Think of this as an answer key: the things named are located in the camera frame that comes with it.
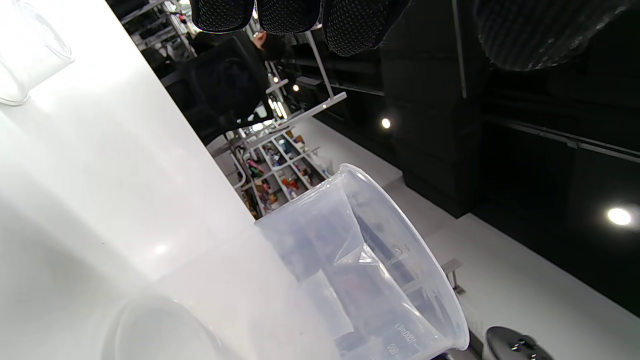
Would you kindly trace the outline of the person's left hand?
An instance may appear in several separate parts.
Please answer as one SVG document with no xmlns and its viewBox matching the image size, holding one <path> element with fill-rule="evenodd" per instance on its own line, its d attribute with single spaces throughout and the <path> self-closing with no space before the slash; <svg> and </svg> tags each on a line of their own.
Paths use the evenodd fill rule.
<svg viewBox="0 0 640 360">
<path fill-rule="evenodd" d="M 302 34 L 321 25 L 327 46 L 341 56 L 379 47 L 406 13 L 441 16 L 450 0 L 192 0 L 191 19 L 210 34 L 249 25 L 274 35 Z M 487 59 L 524 72 L 566 62 L 637 0 L 468 0 L 466 11 Z"/>
</svg>

